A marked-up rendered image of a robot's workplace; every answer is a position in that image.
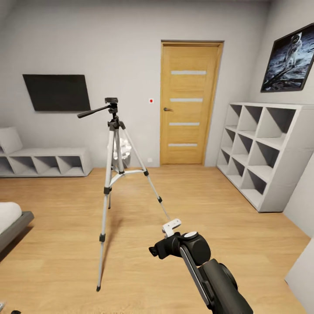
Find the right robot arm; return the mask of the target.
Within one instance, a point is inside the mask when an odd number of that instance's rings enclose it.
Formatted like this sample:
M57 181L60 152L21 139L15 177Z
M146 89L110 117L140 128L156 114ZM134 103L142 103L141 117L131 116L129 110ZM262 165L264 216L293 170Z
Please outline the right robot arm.
M183 258L204 303L213 314L254 314L238 292L237 283L227 267L214 258L210 260L211 251L204 237L198 232L174 233L173 229L180 225L179 219L163 225L164 239L149 247L152 255L159 259L169 255Z

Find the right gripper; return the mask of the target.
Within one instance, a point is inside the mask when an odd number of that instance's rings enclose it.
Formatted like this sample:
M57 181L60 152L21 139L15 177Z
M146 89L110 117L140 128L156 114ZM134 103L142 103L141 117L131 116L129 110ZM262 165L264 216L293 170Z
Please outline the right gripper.
M159 259L164 259L169 255L177 256L173 251L173 243L174 239L180 235L180 232L175 232L174 235L169 238L155 243L153 247L149 247L149 251L154 257L159 256Z

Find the camera tripod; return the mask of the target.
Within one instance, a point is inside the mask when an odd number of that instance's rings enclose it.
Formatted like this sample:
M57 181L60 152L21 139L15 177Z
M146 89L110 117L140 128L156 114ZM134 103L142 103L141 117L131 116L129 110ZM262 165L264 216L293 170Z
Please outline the camera tripod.
M134 174L134 173L141 173L143 172L144 175L148 178L156 196L161 205L162 199L158 196L156 189L154 188L150 178L149 178L149 172L147 171L146 167L144 166L141 158L139 157L139 154L126 130L126 127L123 123L123 121L119 120L119 117L116 115L118 112L118 98L105 98L105 103L110 103L110 105L95 109L86 111L85 113L78 114L78 118L83 118L88 115L94 114L98 111L101 111L103 109L109 108L109 113L113 114L113 119L111 119L110 122L108 122L108 127L110 128L109 133L109 150L108 150L108 160L107 160L107 168L106 168L106 181L105 181L105 187L104 187L104 207L103 207L103 217L102 217L102 233L100 235L99 241L101 241L101 251L100 251L100 263L99 263L99 276L98 276L98 286L97 291L101 289L101 272L102 272L102 257L103 257L103 244L105 241L105 225L106 225L106 214L107 214L107 200L108 196L111 195L112 187L111 185L115 183L120 177L123 177L126 174ZM122 153L121 153L121 146L120 146L120 137L119 137L119 127L122 127L130 146L133 148L134 153L136 154L141 166L142 170L133 170L133 171L124 171L123 167L123 160L122 160ZM118 157L118 164L119 167L116 167L113 165L113 156L114 156L114 140L116 141L116 151L117 151L117 157ZM112 172L116 171L117 175L112 178Z

